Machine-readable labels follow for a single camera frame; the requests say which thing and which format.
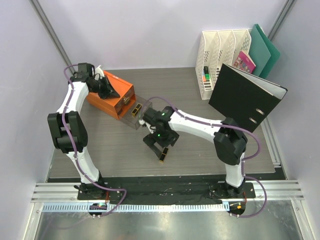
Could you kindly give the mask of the clear acrylic drawer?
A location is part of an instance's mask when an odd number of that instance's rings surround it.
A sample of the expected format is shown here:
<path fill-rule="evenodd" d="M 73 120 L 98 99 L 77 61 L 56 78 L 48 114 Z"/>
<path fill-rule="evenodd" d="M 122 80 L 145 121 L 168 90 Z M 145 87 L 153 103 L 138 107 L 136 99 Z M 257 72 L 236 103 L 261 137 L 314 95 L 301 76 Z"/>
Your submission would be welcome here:
<path fill-rule="evenodd" d="M 122 110 L 127 111 L 128 109 L 130 109 L 132 107 L 132 105 L 136 102 L 136 95 L 132 94 L 132 95 L 126 95 L 122 98 Z"/>
<path fill-rule="evenodd" d="M 142 107 L 138 114 L 135 117 L 133 117 L 131 112 L 137 104 L 141 104 Z M 136 95 L 136 102 L 131 106 L 131 108 L 129 108 L 128 110 L 121 109 L 119 114 L 119 120 L 124 124 L 128 125 L 129 127 L 133 128 L 134 130 L 137 130 L 141 126 L 139 123 L 139 115 L 144 114 L 145 111 L 148 108 L 151 108 L 152 106 L 153 104 L 150 101 L 147 101 L 146 99 Z"/>

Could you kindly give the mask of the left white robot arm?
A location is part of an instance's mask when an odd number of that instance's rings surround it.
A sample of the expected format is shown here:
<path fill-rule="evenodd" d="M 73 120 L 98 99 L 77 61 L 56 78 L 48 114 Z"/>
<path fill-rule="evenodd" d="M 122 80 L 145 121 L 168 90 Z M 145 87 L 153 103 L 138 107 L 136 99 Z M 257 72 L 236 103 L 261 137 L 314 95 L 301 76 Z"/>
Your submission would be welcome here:
<path fill-rule="evenodd" d="M 89 194 L 100 200 L 109 190 L 95 167 L 88 150 L 88 133 L 80 112 L 89 93 L 106 96 L 111 84 L 103 73 L 89 76 L 85 81 L 68 80 L 68 90 L 62 105 L 55 113 L 47 116 L 49 131 L 56 149 L 61 150 L 74 164 L 82 185 L 89 186 Z"/>

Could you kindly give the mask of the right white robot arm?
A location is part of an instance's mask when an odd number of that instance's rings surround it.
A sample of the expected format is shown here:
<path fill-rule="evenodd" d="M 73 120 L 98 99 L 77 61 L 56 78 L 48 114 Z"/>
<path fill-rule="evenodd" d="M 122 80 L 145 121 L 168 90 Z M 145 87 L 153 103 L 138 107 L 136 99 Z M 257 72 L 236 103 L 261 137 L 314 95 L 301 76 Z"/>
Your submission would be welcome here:
<path fill-rule="evenodd" d="M 225 165 L 226 193 L 233 198 L 243 193 L 245 177 L 241 160 L 244 158 L 248 139 L 233 119 L 211 120 L 166 106 L 161 111 L 148 108 L 139 124 L 148 128 L 149 134 L 143 138 L 143 142 L 160 161 L 166 158 L 168 146 L 174 146 L 179 139 L 179 132 L 211 142 L 218 159 Z"/>

